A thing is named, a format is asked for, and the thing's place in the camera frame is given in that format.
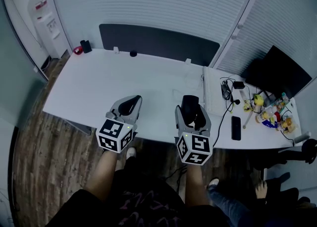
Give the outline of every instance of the black phone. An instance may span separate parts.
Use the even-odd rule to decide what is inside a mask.
[[[241,119],[236,116],[231,117],[231,139],[241,140]]]

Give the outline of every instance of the white clip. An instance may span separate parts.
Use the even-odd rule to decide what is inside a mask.
[[[118,47],[113,47],[113,51],[116,55],[118,55],[120,52],[119,52],[119,48]]]
[[[187,59],[185,60],[185,64],[189,65],[190,63],[192,63],[192,60],[191,60],[190,58],[187,58]]]

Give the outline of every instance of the leg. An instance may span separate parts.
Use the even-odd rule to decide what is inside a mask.
[[[110,193],[118,154],[106,151],[101,156],[93,176],[88,180],[85,190],[105,201]]]
[[[200,166],[187,166],[185,205],[187,207],[209,205]]]
[[[208,193],[212,202],[229,217],[232,226],[253,226],[251,212],[241,202],[217,192],[216,185],[209,186]]]

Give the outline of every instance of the monitor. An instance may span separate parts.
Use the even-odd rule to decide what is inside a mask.
[[[243,73],[246,83],[273,93],[294,97],[312,79],[291,57],[272,46],[263,59],[255,59]]]

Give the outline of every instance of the wooden floor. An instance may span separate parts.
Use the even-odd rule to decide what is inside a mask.
[[[88,136],[63,119],[42,111],[45,100],[67,58],[53,60],[46,73],[49,82],[38,97],[25,128],[19,132],[13,158],[13,217],[20,226],[44,226],[69,197],[82,188],[90,178],[102,155],[95,133]],[[136,138],[141,171],[164,178],[182,164],[172,144]],[[125,152],[120,154],[117,168],[125,163]],[[207,185],[212,177],[240,182],[250,167],[244,151],[215,149],[203,166]],[[257,181],[258,173],[253,173]],[[184,196],[185,176],[180,185]],[[166,182],[176,189],[178,173]]]

